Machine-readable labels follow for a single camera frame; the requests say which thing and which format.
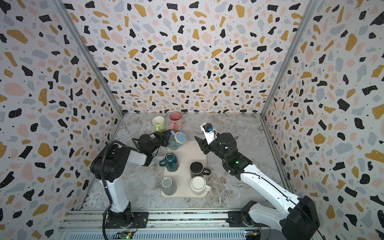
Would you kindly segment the light blue mug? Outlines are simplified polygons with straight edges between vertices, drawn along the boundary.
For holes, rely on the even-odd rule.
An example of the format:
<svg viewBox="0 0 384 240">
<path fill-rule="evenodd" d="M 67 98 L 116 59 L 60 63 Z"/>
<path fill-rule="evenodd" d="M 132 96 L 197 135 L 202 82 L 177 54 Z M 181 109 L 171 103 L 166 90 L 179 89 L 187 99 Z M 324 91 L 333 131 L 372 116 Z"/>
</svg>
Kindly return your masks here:
<svg viewBox="0 0 384 240">
<path fill-rule="evenodd" d="M 187 137 L 182 132 L 174 132 L 171 131 L 171 137 L 169 139 L 168 146 L 171 150 L 177 150 L 179 149 L 187 140 Z"/>
</svg>

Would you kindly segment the light green mug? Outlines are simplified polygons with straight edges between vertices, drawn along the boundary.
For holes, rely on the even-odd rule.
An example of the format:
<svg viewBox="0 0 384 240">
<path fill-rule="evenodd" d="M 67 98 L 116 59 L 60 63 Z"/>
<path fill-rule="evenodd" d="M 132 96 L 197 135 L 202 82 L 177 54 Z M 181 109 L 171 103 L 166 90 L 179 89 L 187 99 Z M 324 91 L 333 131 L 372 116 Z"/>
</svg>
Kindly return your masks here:
<svg viewBox="0 0 384 240">
<path fill-rule="evenodd" d="M 164 117 L 156 116 L 153 118 L 152 123 L 156 132 L 164 133 L 166 131 L 166 123 Z"/>
</svg>

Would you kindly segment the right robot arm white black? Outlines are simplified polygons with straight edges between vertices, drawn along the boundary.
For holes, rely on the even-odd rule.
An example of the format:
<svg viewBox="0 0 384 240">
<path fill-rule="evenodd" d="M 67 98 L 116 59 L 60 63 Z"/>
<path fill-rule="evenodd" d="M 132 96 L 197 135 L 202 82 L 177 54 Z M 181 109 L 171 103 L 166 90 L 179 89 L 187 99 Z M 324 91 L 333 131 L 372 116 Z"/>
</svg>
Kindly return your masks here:
<svg viewBox="0 0 384 240">
<path fill-rule="evenodd" d="M 311 240 L 319 232 L 320 221 L 314 201 L 299 197 L 266 176 L 253 162 L 239 152 L 230 133 L 205 132 L 195 137 L 201 151 L 215 154 L 226 172 L 259 192 L 273 207 L 249 202 L 243 207 L 243 221 L 264 224 L 282 232 L 287 240 Z"/>
</svg>

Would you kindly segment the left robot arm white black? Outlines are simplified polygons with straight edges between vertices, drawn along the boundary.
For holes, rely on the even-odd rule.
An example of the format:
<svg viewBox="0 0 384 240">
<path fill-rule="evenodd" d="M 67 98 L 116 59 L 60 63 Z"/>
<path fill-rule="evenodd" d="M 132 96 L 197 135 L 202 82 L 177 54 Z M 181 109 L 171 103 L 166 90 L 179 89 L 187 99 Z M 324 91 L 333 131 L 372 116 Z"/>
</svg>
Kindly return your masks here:
<svg viewBox="0 0 384 240">
<path fill-rule="evenodd" d="M 91 163 L 91 173 L 98 179 L 107 195 L 109 206 L 103 213 L 103 228 L 140 226 L 132 213 L 122 175 L 127 164 L 148 167 L 161 147 L 167 147 L 171 130 L 143 134 L 133 138 L 134 147 L 118 140 L 111 141 Z"/>
</svg>

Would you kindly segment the pink mug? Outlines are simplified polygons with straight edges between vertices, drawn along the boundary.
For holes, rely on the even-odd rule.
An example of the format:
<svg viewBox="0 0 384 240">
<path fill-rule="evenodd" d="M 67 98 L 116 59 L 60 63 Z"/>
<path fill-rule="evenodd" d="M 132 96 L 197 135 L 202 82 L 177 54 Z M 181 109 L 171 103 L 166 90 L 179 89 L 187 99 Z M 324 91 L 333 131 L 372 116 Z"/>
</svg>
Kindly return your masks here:
<svg viewBox="0 0 384 240">
<path fill-rule="evenodd" d="M 183 115 L 180 112 L 173 112 L 170 114 L 171 129 L 176 133 L 180 132 L 183 128 L 182 122 Z"/>
</svg>

